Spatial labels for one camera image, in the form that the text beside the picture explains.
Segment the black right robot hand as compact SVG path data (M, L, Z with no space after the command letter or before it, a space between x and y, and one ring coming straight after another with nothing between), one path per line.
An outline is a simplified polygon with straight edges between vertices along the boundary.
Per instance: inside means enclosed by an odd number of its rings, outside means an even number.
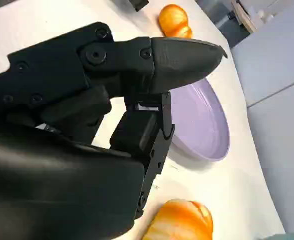
M0 73L0 240L110 240L143 214L175 126L170 91L227 54L102 22L8 56Z

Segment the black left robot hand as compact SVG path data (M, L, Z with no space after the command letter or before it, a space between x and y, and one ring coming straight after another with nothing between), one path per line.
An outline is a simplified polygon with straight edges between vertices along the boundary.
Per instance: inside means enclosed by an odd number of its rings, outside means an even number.
M149 4L149 0L129 0L136 12L139 12L143 7Z

